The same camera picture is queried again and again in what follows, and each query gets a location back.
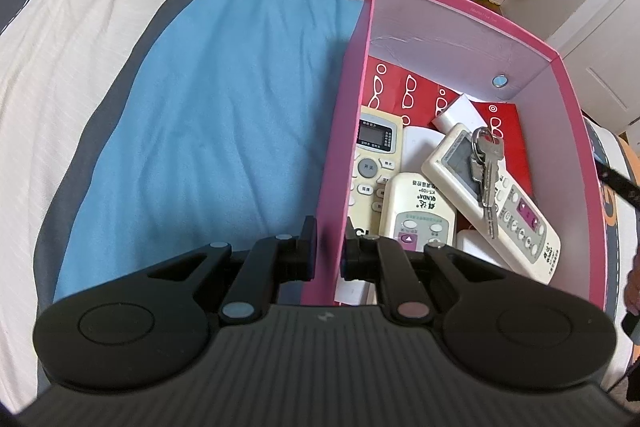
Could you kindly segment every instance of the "hand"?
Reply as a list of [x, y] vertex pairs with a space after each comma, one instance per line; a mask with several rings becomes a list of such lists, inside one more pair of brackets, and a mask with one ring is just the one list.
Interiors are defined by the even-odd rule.
[[632, 314], [638, 316], [640, 311], [640, 248], [634, 257], [634, 265], [626, 277], [625, 306]]

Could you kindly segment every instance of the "bunch of keys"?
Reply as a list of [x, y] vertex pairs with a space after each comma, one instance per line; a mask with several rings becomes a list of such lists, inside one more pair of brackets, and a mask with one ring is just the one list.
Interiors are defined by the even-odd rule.
[[482, 189], [481, 203], [489, 236], [497, 236], [497, 213], [495, 206], [495, 184], [497, 184], [498, 161], [504, 158], [503, 140], [491, 133], [488, 127], [477, 128], [471, 137], [473, 154], [469, 157], [471, 176]]

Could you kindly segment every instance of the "white door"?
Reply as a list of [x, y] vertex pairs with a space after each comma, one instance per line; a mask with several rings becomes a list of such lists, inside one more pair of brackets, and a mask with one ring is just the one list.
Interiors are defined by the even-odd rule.
[[623, 132], [640, 116], [640, 0], [623, 0], [564, 64], [582, 110]]

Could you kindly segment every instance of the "air conditioner remote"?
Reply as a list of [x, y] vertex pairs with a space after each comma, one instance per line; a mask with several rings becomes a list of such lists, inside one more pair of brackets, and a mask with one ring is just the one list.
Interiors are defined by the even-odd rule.
[[378, 233], [385, 185], [400, 171], [401, 153], [402, 118], [362, 106], [349, 197], [358, 235]]
[[380, 235], [422, 251], [434, 242], [452, 247], [455, 232], [455, 208], [422, 174], [401, 172], [386, 184]]
[[484, 220], [480, 185], [471, 176], [471, 133], [455, 125], [422, 164], [423, 174], [482, 234], [514, 272], [547, 284], [558, 265], [560, 238], [513, 177], [498, 166], [495, 187], [497, 237]]

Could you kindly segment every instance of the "bedsheet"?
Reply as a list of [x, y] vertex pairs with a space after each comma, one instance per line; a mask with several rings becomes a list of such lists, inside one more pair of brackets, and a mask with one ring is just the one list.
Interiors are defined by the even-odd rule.
[[[0, 0], [0, 400], [54, 300], [318, 201], [358, 0]], [[295, 300], [293, 290], [285, 298]]]

